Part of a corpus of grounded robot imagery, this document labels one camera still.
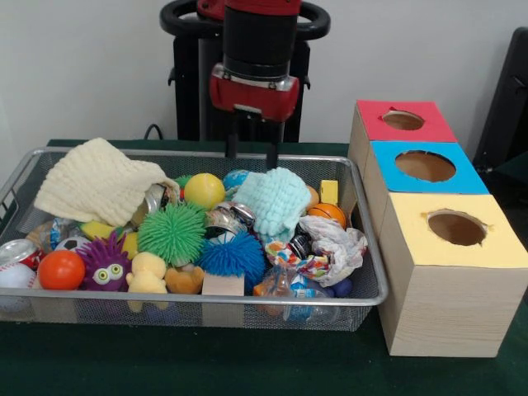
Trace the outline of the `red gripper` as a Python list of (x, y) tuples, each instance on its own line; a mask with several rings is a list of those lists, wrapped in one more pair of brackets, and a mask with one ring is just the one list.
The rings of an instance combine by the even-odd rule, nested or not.
[(271, 89), (247, 85), (233, 80), (212, 76), (210, 99), (214, 107), (233, 112), (226, 121), (227, 158), (236, 158), (238, 153), (239, 114), (235, 110), (256, 112), (266, 122), (266, 136), (270, 143), (266, 153), (268, 170), (277, 167), (279, 144), (283, 140), (285, 121), (294, 113), (299, 95), (299, 79), (289, 78), (286, 88)]

